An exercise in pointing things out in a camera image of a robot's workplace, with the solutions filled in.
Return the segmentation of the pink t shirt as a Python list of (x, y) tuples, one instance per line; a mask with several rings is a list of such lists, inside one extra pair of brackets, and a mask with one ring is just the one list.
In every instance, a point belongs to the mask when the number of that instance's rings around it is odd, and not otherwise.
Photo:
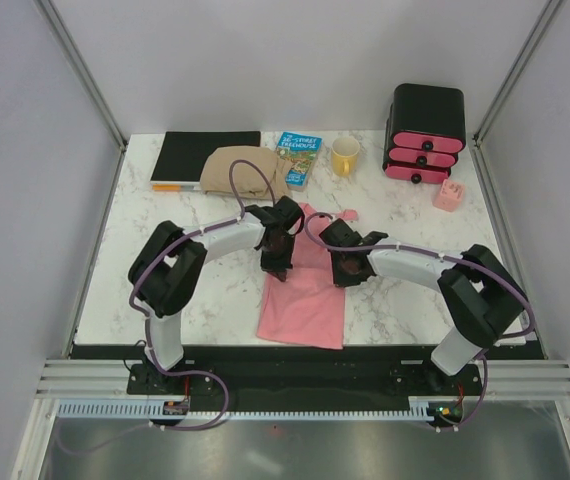
[(342, 349), (345, 291), (333, 283), (330, 252), (302, 232), (294, 243), (292, 265), (283, 282), (271, 275), (265, 278), (257, 337)]

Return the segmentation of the beige t shirt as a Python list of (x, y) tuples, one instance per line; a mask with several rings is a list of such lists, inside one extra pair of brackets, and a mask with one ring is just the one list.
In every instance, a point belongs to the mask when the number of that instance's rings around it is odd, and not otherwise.
[[(200, 188), (205, 193), (232, 195), (229, 169), (236, 160), (246, 160), (255, 165), (267, 178), (274, 198), (290, 195), (286, 183), (289, 168), (273, 150), (266, 147), (229, 146), (216, 149), (206, 160), (200, 177)], [(265, 180), (251, 166), (240, 163), (234, 167), (234, 185), (244, 199), (271, 198)]]

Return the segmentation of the yellow mug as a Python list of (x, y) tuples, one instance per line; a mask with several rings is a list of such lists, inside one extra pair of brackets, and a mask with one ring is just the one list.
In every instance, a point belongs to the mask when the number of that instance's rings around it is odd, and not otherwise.
[(360, 154), (359, 141), (351, 136), (337, 138), (331, 147), (333, 172), (339, 177), (347, 177), (354, 172)]

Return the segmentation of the pink cube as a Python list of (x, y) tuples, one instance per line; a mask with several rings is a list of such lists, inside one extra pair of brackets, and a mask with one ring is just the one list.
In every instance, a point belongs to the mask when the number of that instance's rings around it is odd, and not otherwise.
[(446, 179), (434, 197), (433, 206), (446, 212), (454, 212), (462, 204), (465, 191), (463, 183)]

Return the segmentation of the black pink drawer unit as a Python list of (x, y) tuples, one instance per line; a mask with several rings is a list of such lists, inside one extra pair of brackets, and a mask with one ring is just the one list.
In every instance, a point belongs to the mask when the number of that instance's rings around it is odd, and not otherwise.
[(457, 88), (403, 83), (386, 121), (382, 170), (414, 185), (451, 176), (466, 146), (464, 94)]

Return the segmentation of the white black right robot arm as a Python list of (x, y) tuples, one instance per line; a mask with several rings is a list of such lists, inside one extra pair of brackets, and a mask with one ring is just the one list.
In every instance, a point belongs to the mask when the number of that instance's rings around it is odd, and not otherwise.
[(372, 231), (362, 236), (337, 219), (316, 239), (331, 257), (334, 284), (358, 286), (372, 277), (400, 279), (440, 293), (453, 321), (423, 368), (432, 392), (448, 392), (459, 373), (499, 340), (531, 305), (525, 292), (487, 247), (448, 254)]

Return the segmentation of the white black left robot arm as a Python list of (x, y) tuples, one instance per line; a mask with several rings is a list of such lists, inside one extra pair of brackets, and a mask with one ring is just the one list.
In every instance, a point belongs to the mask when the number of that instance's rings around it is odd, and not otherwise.
[(258, 251), (262, 271), (285, 281), (305, 220), (303, 208), (283, 196), (272, 206), (249, 205), (236, 218), (193, 231), (160, 223), (127, 275), (133, 286), (130, 305), (145, 317), (146, 342), (146, 359), (131, 374), (128, 393), (205, 394), (216, 373), (231, 374), (235, 388), (281, 392), (291, 387), (292, 381), (277, 371), (281, 361), (257, 349), (184, 346), (181, 314), (203, 267), (237, 251)]

